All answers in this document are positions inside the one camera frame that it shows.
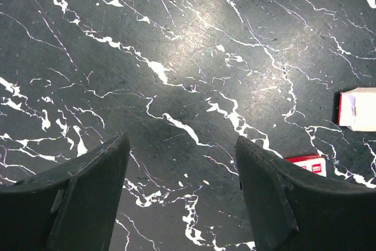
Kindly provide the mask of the staple strip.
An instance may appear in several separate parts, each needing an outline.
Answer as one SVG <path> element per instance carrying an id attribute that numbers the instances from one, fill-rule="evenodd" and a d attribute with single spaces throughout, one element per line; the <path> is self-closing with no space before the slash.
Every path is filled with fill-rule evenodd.
<path id="1" fill-rule="evenodd" d="M 341 92 L 338 124 L 354 132 L 375 132 L 375 88 Z"/>

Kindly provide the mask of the red staple box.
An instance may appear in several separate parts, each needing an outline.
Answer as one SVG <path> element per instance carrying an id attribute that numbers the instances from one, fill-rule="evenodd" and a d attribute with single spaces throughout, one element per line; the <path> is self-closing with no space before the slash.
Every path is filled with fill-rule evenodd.
<path id="1" fill-rule="evenodd" d="M 296 156 L 286 160 L 317 175 L 327 176 L 325 159 L 318 154 Z"/>

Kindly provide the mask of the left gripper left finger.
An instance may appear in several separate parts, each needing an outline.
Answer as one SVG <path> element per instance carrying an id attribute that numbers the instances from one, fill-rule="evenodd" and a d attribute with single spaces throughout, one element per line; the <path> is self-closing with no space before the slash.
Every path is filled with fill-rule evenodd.
<path id="1" fill-rule="evenodd" d="M 129 161 L 122 133 L 1 186 L 1 250 L 109 250 Z"/>

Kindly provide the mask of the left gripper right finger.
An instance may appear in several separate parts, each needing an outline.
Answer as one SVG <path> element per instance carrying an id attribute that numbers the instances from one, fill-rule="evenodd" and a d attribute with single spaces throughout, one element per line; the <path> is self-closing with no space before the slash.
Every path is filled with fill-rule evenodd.
<path id="1" fill-rule="evenodd" d="M 375 190 L 325 178 L 245 137 L 236 162 L 257 250 L 374 250 Z"/>

